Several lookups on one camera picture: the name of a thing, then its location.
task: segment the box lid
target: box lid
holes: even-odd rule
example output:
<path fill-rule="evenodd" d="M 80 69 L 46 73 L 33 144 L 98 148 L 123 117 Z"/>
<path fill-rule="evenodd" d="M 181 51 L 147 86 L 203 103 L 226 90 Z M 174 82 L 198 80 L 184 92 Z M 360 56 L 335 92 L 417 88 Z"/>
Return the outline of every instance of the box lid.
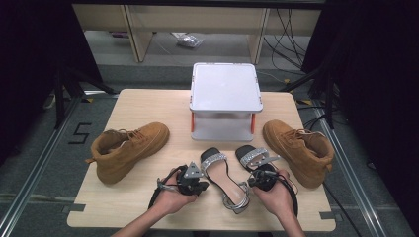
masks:
<path fill-rule="evenodd" d="M 190 109 L 193 112 L 260 113 L 263 104 L 254 65 L 194 64 Z"/>

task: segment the person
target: person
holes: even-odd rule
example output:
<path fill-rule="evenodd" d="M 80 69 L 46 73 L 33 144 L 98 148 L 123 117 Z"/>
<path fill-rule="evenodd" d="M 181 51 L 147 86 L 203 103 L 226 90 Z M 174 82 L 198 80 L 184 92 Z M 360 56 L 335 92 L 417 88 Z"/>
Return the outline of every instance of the person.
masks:
<path fill-rule="evenodd" d="M 280 176 L 290 182 L 290 174 L 286 170 L 277 170 Z M 293 214 L 293 201 L 287 188 L 276 182 L 269 191 L 262 191 L 257 187 L 252 188 L 253 193 L 261 200 L 265 208 L 274 214 L 284 227 L 288 236 L 305 236 L 298 219 Z"/>
<path fill-rule="evenodd" d="M 290 174 L 286 170 L 277 172 L 287 181 L 289 180 Z M 166 184 L 175 185 L 177 174 L 173 174 Z M 253 187 L 252 191 L 265 205 L 265 208 L 278 218 L 289 236 L 305 236 L 298 219 L 293 214 L 293 201 L 290 193 L 281 182 L 276 182 L 267 192 L 257 187 Z M 197 198 L 198 196 L 184 196 L 179 192 L 162 190 L 150 209 L 116 232 L 113 237 L 143 236 L 160 219 L 168 214 L 178 212 L 183 206 L 194 202 Z"/>
<path fill-rule="evenodd" d="M 176 177 L 180 171 L 174 173 L 166 185 L 176 185 Z M 168 214 L 178 212 L 185 205 L 194 202 L 198 196 L 184 196 L 179 192 L 162 190 L 157 196 L 154 205 L 143 215 L 133 220 L 126 227 L 112 235 L 113 237 L 143 236 L 148 229 Z"/>

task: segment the suede boot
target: suede boot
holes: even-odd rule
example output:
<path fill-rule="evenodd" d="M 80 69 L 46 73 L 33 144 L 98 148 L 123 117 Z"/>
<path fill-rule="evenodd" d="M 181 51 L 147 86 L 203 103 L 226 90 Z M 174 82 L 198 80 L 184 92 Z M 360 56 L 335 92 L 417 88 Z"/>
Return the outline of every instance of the suede boot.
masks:
<path fill-rule="evenodd" d="M 277 154 L 289 163 L 298 181 L 315 189 L 332 169 L 335 154 L 330 141 L 320 132 L 292 129 L 280 120 L 270 120 L 263 127 L 263 137 Z"/>
<path fill-rule="evenodd" d="M 159 151 L 169 140 L 169 128 L 152 122 L 134 131 L 107 130 L 91 146 L 92 159 L 97 162 L 98 178 L 104 184 L 120 181 L 141 159 Z"/>

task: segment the rhinestone strap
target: rhinestone strap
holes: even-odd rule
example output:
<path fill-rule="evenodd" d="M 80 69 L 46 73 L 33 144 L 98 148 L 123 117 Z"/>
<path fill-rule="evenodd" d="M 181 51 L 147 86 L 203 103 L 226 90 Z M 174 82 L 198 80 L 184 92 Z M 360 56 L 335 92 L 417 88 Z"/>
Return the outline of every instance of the rhinestone strap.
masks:
<path fill-rule="evenodd" d="M 217 153 L 215 155 L 211 155 L 201 164 L 201 170 L 207 176 L 207 168 L 215 161 L 219 160 L 227 160 L 227 157 L 222 153 Z"/>
<path fill-rule="evenodd" d="M 252 151 L 250 151 L 249 153 L 247 153 L 245 156 L 243 156 L 240 159 L 240 164 L 243 167 L 247 167 L 247 164 L 249 164 L 250 161 L 252 161 L 255 157 L 257 157 L 258 155 L 263 154 L 264 157 L 269 157 L 269 152 L 267 149 L 265 148 L 256 148 Z"/>

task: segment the white box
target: white box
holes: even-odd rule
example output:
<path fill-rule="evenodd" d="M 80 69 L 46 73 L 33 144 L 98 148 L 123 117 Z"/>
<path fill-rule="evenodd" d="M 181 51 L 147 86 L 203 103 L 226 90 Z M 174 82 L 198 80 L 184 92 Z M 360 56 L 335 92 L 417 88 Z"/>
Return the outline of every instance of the white box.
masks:
<path fill-rule="evenodd" d="M 190 110 L 193 139 L 253 140 L 255 114 L 263 110 L 254 65 L 194 64 Z"/>

